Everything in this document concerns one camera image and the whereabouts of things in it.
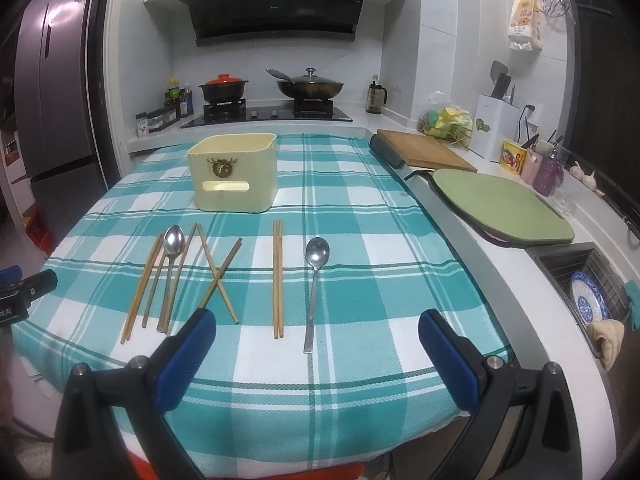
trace range hood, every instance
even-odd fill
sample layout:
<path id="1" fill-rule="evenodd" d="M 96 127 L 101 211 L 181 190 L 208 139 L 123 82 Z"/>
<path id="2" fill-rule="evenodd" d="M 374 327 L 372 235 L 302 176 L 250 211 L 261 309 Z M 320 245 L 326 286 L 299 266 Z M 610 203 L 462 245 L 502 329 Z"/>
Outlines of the range hood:
<path id="1" fill-rule="evenodd" d="M 363 0 L 179 0 L 189 7 L 196 44 L 316 36 L 353 41 Z"/>

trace yellow box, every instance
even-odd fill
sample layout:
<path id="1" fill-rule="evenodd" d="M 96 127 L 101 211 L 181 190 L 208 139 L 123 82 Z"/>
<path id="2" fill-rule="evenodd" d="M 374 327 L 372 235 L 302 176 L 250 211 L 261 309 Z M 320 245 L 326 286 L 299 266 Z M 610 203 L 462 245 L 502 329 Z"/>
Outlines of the yellow box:
<path id="1" fill-rule="evenodd" d="M 519 175 L 522 173 L 527 150 L 523 150 L 519 144 L 512 140 L 504 139 L 502 143 L 502 153 L 500 154 L 500 165 L 509 173 Z"/>
<path id="2" fill-rule="evenodd" d="M 207 137 L 187 156 L 199 209 L 261 213 L 273 204 L 278 192 L 274 134 Z"/>

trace stove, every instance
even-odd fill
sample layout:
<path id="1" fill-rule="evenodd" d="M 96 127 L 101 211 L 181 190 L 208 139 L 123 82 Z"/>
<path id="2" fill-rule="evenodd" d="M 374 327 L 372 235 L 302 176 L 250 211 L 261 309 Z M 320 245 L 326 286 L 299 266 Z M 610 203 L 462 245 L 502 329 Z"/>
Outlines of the stove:
<path id="1" fill-rule="evenodd" d="M 340 108 L 327 101 L 290 101 L 281 106 L 246 106 L 244 99 L 231 103 L 205 105 L 204 113 L 182 128 L 207 124 L 250 123 L 252 121 L 341 121 L 353 122 Z"/>

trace wooden chopstick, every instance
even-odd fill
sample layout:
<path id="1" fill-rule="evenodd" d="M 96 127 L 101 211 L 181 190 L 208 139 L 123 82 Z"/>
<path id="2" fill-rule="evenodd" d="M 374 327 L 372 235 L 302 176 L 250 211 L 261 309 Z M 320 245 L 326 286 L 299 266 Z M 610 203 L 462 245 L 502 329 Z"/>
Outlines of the wooden chopstick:
<path id="1" fill-rule="evenodd" d="M 207 305 L 207 303 L 209 303 L 209 300 L 211 299 L 211 295 L 213 294 L 213 291 L 216 290 L 216 287 L 218 286 L 218 282 L 220 281 L 220 278 L 222 278 L 222 276 L 224 275 L 226 268 L 231 263 L 231 260 L 234 259 L 234 256 L 236 256 L 236 253 L 238 252 L 238 249 L 240 248 L 241 245 L 242 245 L 242 238 L 238 238 L 234 246 L 231 247 L 231 250 L 229 251 L 229 254 L 226 256 L 225 261 L 222 262 L 222 265 L 218 269 L 218 273 L 216 274 L 216 277 L 213 279 L 213 281 L 211 282 L 211 285 L 209 285 L 209 288 L 204 293 L 204 296 L 200 301 L 198 308 L 204 308 Z"/>
<path id="2" fill-rule="evenodd" d="M 278 318 L 278 220 L 273 221 L 273 338 L 280 336 L 280 319 Z"/>
<path id="3" fill-rule="evenodd" d="M 184 246 L 182 255 L 180 256 L 180 264 L 178 264 L 178 272 L 175 275 L 175 284 L 169 290 L 169 300 L 166 304 L 166 308 L 162 310 L 162 312 L 160 313 L 160 317 L 158 319 L 158 326 L 156 327 L 156 330 L 158 330 L 158 332 L 165 333 L 169 328 L 169 321 L 171 320 L 171 314 L 174 310 L 175 293 L 178 291 L 178 282 L 180 280 L 180 275 L 182 274 L 182 266 L 184 265 L 184 261 L 187 257 L 187 253 L 189 252 L 189 246 L 191 245 L 191 240 L 193 239 L 193 235 L 195 234 L 195 232 L 196 232 L 196 224 L 194 224 L 191 227 L 191 231 L 189 231 L 189 237 L 187 238 L 187 243 Z"/>
<path id="4" fill-rule="evenodd" d="M 278 220 L 278 331 L 284 337 L 284 307 L 282 305 L 282 218 Z"/>
<path id="5" fill-rule="evenodd" d="M 158 257 L 160 249 L 162 248 L 163 234 L 164 233 L 160 233 L 156 237 L 156 242 L 154 243 L 151 252 L 149 253 L 149 257 L 146 260 L 145 268 L 143 269 L 142 276 L 140 276 L 140 280 L 138 282 L 138 288 L 136 288 L 136 292 L 133 295 L 133 300 L 131 300 L 131 306 L 129 307 L 129 313 L 127 314 L 127 319 L 124 322 L 120 344 L 124 344 L 125 341 L 128 341 L 131 338 L 131 332 L 133 330 L 133 324 L 136 320 L 136 316 L 138 315 L 140 302 L 142 301 L 142 296 L 145 295 L 146 283 L 149 281 L 149 276 L 153 270 L 154 263 Z"/>
<path id="6" fill-rule="evenodd" d="M 216 264 L 213 262 L 211 251 L 209 251 L 209 245 L 207 244 L 207 237 L 204 235 L 204 229 L 202 227 L 202 224 L 197 224 L 197 226 L 198 226 L 198 232 L 200 234 L 200 241 L 202 242 L 202 248 L 204 250 L 204 255 L 207 257 L 207 261 L 209 262 L 209 268 L 211 269 L 211 273 L 215 278 L 218 273 L 218 270 L 216 269 Z M 220 295 L 222 296 L 222 299 L 225 301 L 226 309 L 229 311 L 229 314 L 231 315 L 231 319 L 234 320 L 235 324 L 240 323 L 238 321 L 238 316 L 236 316 L 234 308 L 231 305 L 231 300 L 229 300 L 229 297 L 226 294 L 225 287 L 222 285 L 222 280 L 218 282 L 218 289 L 220 290 Z"/>
<path id="7" fill-rule="evenodd" d="M 162 258 L 160 259 L 160 264 L 158 265 L 158 270 L 156 271 L 156 275 L 154 276 L 153 283 L 151 284 L 151 290 L 149 291 L 149 297 L 146 300 L 145 313 L 142 316 L 142 328 L 146 328 L 146 322 L 149 320 L 149 313 L 151 312 L 151 303 L 153 303 L 154 295 L 156 294 L 156 287 L 158 286 L 158 279 L 160 278 L 160 272 L 162 272 L 162 266 L 164 266 L 164 261 L 166 260 L 166 253 L 162 252 Z"/>

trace refrigerator handle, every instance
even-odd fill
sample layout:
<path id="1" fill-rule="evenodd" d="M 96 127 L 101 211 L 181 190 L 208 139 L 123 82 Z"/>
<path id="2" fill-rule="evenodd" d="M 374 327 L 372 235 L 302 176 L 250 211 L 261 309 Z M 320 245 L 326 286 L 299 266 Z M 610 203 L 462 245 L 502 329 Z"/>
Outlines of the refrigerator handle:
<path id="1" fill-rule="evenodd" d="M 47 23 L 47 37 L 45 39 L 45 43 L 44 43 L 44 59 L 47 59 L 47 57 L 49 57 L 49 43 L 51 41 L 51 25 L 49 25 L 49 23 Z"/>

